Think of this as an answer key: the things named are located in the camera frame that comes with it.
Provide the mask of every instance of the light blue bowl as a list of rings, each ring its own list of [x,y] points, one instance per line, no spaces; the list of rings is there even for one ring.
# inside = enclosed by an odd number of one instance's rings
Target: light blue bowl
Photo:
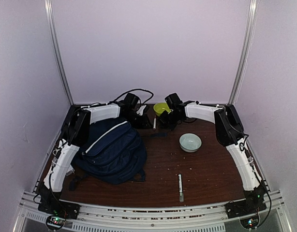
[[[201,147],[201,139],[191,133],[183,134],[179,139],[179,144],[183,151],[192,153],[197,151]]]

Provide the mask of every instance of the backpack strap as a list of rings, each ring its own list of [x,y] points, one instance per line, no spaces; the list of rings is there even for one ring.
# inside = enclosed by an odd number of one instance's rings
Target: backpack strap
[[[145,181],[145,172],[144,172],[143,168],[141,168],[140,171],[138,171],[138,173],[141,175],[140,179],[135,179],[134,177],[132,177],[129,180],[135,181],[135,182],[144,182]]]
[[[87,174],[84,174],[84,176],[82,176],[82,177],[76,175],[75,178],[69,184],[69,191],[75,191],[76,183],[83,180],[83,179],[85,179],[88,176],[89,175],[87,175]]]

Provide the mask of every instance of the bowl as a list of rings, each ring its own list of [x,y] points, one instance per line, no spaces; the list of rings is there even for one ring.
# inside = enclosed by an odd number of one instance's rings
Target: bowl
[[[201,147],[201,139],[191,133],[183,134],[179,139],[179,144],[183,151],[192,153],[197,151]]]
[[[160,116],[160,115],[163,113],[163,111],[167,111],[168,113],[171,111],[171,110],[169,109],[168,104],[165,103],[165,102],[157,103],[157,104],[154,105],[153,108],[154,108],[155,114],[156,114],[157,116]]]

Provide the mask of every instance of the wooden table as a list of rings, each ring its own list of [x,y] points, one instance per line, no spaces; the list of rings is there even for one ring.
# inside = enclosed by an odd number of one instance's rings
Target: wooden table
[[[154,118],[152,106],[148,112]],[[140,130],[147,148],[148,159],[144,170],[146,181],[126,182],[111,185],[94,177],[78,183],[76,190],[68,190],[74,175],[65,178],[62,200],[73,202],[127,206],[169,207],[225,202],[244,198],[242,180],[235,163],[215,136],[214,124],[197,120],[192,124],[182,123],[173,131],[157,128]],[[148,137],[150,134],[168,132],[167,137]],[[195,153],[186,153],[179,146],[184,133],[195,133],[202,146]],[[48,171],[50,161],[43,173]],[[76,174],[82,171],[75,167]],[[178,174],[182,174],[184,202],[179,202]]]

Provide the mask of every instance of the wall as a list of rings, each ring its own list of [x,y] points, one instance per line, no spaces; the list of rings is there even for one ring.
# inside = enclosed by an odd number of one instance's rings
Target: wall
[[[43,0],[0,0],[0,232],[11,231],[69,108]]]
[[[250,1],[53,1],[59,47],[76,103],[106,102],[131,88],[226,103]],[[143,99],[147,95],[139,94]]]
[[[297,231],[297,0],[261,1],[236,102],[272,190]]]

